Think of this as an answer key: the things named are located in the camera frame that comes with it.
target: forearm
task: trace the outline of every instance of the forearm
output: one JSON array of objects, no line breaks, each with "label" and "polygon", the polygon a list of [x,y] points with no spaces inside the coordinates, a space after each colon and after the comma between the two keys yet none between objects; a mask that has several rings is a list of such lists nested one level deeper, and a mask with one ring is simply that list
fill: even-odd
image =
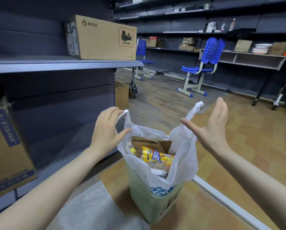
[{"label": "forearm", "polygon": [[269,218],[286,230],[286,186],[233,152],[215,152],[219,163],[263,209]]},{"label": "forearm", "polygon": [[51,223],[72,192],[99,161],[85,150],[0,214],[0,229],[41,230]]}]

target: yellow bottle cap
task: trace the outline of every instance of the yellow bottle cap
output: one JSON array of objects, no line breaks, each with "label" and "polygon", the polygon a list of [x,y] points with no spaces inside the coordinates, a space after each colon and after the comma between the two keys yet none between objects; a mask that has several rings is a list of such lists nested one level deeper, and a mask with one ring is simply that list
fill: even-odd
[{"label": "yellow bottle cap", "polygon": [[133,154],[135,154],[136,149],[135,149],[135,148],[131,148],[130,151],[131,151]]}]

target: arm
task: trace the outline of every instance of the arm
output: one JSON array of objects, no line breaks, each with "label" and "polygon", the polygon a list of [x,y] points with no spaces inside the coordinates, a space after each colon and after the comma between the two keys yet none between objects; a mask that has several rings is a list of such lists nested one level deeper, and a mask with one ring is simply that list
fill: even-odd
[{"label": "arm", "polygon": [[0,229],[46,229],[92,167],[130,132],[118,135],[115,124],[123,111],[111,107],[95,124],[91,146],[0,214]]},{"label": "arm", "polygon": [[228,109],[218,98],[207,125],[197,127],[186,119],[181,122],[191,129],[202,146],[236,179],[269,218],[286,230],[286,186],[236,154],[225,138]]}]

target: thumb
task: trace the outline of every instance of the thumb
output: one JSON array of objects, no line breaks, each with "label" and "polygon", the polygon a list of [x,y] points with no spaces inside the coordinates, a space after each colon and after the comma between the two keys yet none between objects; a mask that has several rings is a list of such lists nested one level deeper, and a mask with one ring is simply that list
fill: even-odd
[{"label": "thumb", "polygon": [[190,120],[187,120],[185,118],[182,118],[180,122],[185,125],[187,128],[189,128],[195,135],[199,135],[200,127],[196,126],[193,122]]},{"label": "thumb", "polygon": [[121,131],[118,135],[115,136],[114,141],[116,144],[120,143],[122,139],[127,135],[129,132],[131,132],[131,128],[124,129]]}]

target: blue pattern on trash can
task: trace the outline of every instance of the blue pattern on trash can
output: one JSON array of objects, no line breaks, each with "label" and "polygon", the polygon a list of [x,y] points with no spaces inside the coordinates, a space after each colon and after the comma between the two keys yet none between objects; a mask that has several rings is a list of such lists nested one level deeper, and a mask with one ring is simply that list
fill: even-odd
[{"label": "blue pattern on trash can", "polygon": [[174,188],[175,188],[175,185],[172,186],[170,189],[166,190],[166,189],[163,189],[162,187],[149,187],[150,190],[152,191],[152,193],[154,195],[157,195],[157,196],[165,196],[167,195],[168,193],[170,193]]}]

